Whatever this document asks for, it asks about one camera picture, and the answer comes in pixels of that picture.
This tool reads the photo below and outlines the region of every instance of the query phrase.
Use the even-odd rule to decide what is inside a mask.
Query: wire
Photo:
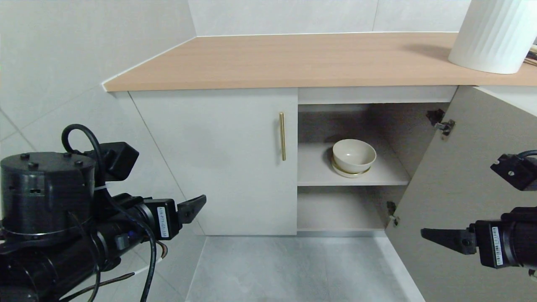
[[[165,244],[163,244],[162,242],[160,242],[160,241],[157,241],[157,244],[160,245],[161,248],[162,248],[161,257],[157,260],[157,263],[159,263],[160,261],[162,261],[162,259],[166,258],[166,256],[168,255],[168,247]],[[145,266],[144,268],[142,268],[140,270],[133,271],[133,272],[121,275],[119,277],[103,281],[103,282],[101,282],[99,284],[99,286],[105,286],[105,285],[109,285],[109,284],[112,284],[112,283],[115,283],[115,282],[127,280],[128,278],[131,278],[132,276],[137,275],[137,274],[147,270],[148,268],[149,268],[149,266],[147,265],[147,266]],[[94,287],[95,287],[95,285],[88,286],[88,287],[86,287],[86,288],[84,288],[82,290],[79,290],[79,291],[77,291],[77,292],[75,292],[75,293],[73,293],[73,294],[61,299],[60,301],[62,301],[62,302],[71,301],[71,300],[75,299],[76,297],[91,291]]]
[[[521,159],[525,158],[525,157],[528,157],[528,156],[535,156],[537,155],[537,150],[529,150],[529,151],[524,151],[522,153],[519,153],[518,154],[518,157],[520,157]]]
[[[97,138],[95,137],[93,132],[91,132],[91,130],[89,130],[89,128],[87,128],[84,125],[80,125],[80,124],[71,124],[71,125],[67,126],[63,130],[62,136],[61,136],[63,147],[69,153],[75,153],[75,154],[77,153],[77,151],[73,150],[71,148],[71,145],[69,144],[69,133],[71,131],[73,131],[73,130],[80,130],[80,131],[84,132],[84,134],[90,140],[91,145],[93,146],[93,150],[95,151],[95,155],[97,157],[97,167],[98,167],[98,170],[99,170],[99,174],[97,175],[98,177],[96,177],[97,179],[96,179],[95,183],[96,183],[96,186],[105,185],[106,170],[105,170],[105,166],[104,166],[103,152],[102,152],[101,147],[99,145],[99,141],[97,140]],[[125,215],[126,217],[128,217],[130,220],[135,222],[137,225],[139,225],[142,229],[145,230],[145,232],[149,236],[149,243],[151,245],[151,259],[149,261],[149,271],[147,272],[146,283],[145,283],[145,285],[143,287],[142,297],[140,298],[140,302],[145,302],[145,301],[147,301],[147,296],[149,295],[149,289],[151,288],[151,282],[153,281],[153,275],[155,274],[155,265],[156,265],[156,262],[157,262],[157,244],[156,244],[157,240],[155,238],[155,235],[153,234],[153,232],[151,231],[151,229],[149,228],[149,226],[145,222],[141,221],[140,219],[135,218],[134,216],[129,214],[122,206],[120,206],[112,198],[112,196],[110,196],[110,193],[108,192],[107,189],[102,189],[102,190],[99,190],[98,192],[102,192],[104,194],[104,197],[114,207],[114,209],[116,209],[118,212],[120,212],[123,215]]]
[[[90,238],[84,231],[84,228],[82,227],[82,224],[80,223],[76,215],[72,213],[71,211],[67,211],[67,212],[69,213],[69,215],[71,215],[71,218],[75,221],[76,226],[80,230],[80,235],[82,236],[82,238],[88,245],[88,249],[90,250],[91,257],[93,258],[93,265],[94,265],[93,270],[95,271],[95,285],[93,286],[93,292],[91,293],[91,296],[88,299],[88,302],[93,302],[95,300],[95,297],[97,296],[97,292],[99,291],[99,286],[100,286],[100,268],[99,268],[99,262],[97,260],[97,255],[95,254],[95,251],[93,250],[93,246],[92,246],[93,241],[90,240]]]
[[[103,281],[103,282],[99,283],[99,286],[105,286],[105,285],[109,285],[109,284],[112,284],[112,283],[115,283],[115,282],[127,280],[128,278],[131,278],[132,276],[134,276],[134,273],[130,272],[128,274],[124,274],[124,275],[121,275],[119,277]],[[91,291],[93,288],[95,288],[95,285],[88,286],[88,287],[84,288],[83,290],[79,290],[79,291],[75,292],[74,294],[71,294],[71,295],[61,299],[60,302],[71,301],[71,300],[75,299],[76,297]]]

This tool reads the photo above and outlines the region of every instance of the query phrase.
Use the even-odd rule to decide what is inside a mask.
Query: countertop
[[[456,33],[198,37],[104,83],[107,91],[409,85],[537,86],[447,61]]]

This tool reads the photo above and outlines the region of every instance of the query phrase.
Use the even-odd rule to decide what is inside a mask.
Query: gray tile floor
[[[208,237],[189,302],[423,302],[387,238]]]

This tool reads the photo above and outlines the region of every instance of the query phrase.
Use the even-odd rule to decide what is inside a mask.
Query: plate
[[[367,173],[371,167],[363,172],[360,172],[360,173],[348,173],[348,172],[345,172],[343,170],[341,170],[341,168],[336,164],[336,161],[334,160],[333,156],[332,158],[330,159],[330,162],[332,163],[332,168],[334,168],[334,171],[343,176],[343,177],[347,177],[347,178],[358,178],[360,176],[362,176],[363,174]]]

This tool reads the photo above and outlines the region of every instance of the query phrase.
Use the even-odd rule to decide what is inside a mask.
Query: white vase
[[[537,37],[537,0],[472,0],[449,61],[496,74],[518,72]]]

